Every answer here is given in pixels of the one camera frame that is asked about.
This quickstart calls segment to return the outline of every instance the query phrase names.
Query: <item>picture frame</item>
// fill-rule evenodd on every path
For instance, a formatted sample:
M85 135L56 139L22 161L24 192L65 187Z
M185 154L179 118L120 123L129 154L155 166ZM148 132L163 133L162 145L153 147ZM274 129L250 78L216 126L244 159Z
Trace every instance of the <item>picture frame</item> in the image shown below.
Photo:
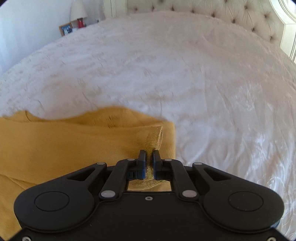
M61 26L59 27L59 31L61 32L61 35L62 35L62 36L65 36L65 35L68 35L68 34L70 34L70 33L73 32L73 31L72 31L72 28L73 28L73 26L72 26L71 23L66 23L66 24L61 25Z

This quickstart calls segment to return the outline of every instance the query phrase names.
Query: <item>bed sheet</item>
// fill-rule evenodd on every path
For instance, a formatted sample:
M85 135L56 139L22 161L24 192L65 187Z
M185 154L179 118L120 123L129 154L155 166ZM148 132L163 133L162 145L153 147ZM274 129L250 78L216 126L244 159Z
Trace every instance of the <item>bed sheet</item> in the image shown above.
M296 65L221 20L157 12L108 19L23 59L0 77L0 115L42 118L119 105L173 121L177 158L267 186L296 238Z

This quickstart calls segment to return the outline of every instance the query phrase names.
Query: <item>lampshade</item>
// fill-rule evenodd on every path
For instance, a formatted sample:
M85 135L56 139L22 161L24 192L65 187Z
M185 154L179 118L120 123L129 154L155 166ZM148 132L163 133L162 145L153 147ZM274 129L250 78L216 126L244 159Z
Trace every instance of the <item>lampshade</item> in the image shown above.
M79 18L87 18L87 13L82 0L76 0L71 6L70 21L75 21Z

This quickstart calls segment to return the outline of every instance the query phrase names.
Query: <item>table lamp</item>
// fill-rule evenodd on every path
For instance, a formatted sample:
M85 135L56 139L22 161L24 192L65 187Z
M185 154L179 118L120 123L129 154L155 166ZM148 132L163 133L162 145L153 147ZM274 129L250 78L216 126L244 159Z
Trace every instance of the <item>table lamp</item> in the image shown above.
M87 13L83 4L82 0L76 0L72 3L71 6L71 16L70 21L76 21L78 22L78 28L83 28L84 23L83 19L87 18Z

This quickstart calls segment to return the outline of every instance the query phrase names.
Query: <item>wall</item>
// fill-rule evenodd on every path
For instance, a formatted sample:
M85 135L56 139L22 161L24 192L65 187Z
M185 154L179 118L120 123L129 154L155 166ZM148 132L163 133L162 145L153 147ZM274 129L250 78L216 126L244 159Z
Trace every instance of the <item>wall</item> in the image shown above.
M22 58L61 38L74 0L7 0L0 8L0 76ZM83 0L87 24L103 19L102 0Z

